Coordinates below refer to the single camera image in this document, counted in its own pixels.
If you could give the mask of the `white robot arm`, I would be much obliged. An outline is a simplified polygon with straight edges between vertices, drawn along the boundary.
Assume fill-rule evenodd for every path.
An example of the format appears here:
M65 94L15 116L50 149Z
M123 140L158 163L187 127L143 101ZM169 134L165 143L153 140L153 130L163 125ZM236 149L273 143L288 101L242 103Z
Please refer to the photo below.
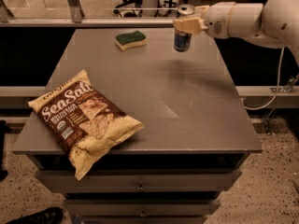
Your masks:
M186 7L187 14L173 26L185 34L205 31L213 38L241 38L250 44L288 48L299 64L299 0L267 0L261 3L219 2L212 6Z

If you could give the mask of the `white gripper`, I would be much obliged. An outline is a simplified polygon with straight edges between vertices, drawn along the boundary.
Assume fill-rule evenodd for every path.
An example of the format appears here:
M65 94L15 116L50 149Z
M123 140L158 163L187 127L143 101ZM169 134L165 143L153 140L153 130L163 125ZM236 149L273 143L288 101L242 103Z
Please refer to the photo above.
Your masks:
M185 18L175 19L173 26L176 30L198 35L206 30L206 33L213 38L225 39L229 37L230 14L235 2L220 2L213 6L199 6L195 8L196 14L204 14L203 19Z

